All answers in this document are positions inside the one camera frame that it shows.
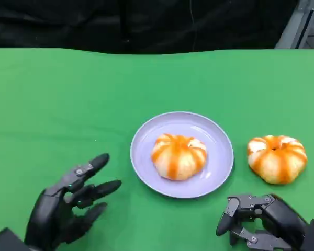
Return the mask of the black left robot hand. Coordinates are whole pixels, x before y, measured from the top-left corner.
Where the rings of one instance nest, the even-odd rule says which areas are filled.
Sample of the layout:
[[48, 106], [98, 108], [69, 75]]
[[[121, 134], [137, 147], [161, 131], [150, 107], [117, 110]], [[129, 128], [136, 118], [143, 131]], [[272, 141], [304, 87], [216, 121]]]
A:
[[56, 250], [83, 237], [105, 211], [107, 203], [95, 204], [120, 188], [120, 180], [98, 186], [85, 182], [96, 175], [109, 161], [103, 153], [86, 164], [66, 172], [59, 181], [45, 188], [31, 212], [24, 243], [31, 250]]

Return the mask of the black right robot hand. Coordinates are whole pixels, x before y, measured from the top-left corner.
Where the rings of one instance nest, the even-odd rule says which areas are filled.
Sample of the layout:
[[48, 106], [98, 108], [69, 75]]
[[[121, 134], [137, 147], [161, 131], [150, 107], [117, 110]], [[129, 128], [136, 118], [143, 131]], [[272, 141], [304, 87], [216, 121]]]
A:
[[270, 193], [231, 195], [216, 235], [244, 240], [249, 250], [301, 250], [309, 223], [281, 197]]

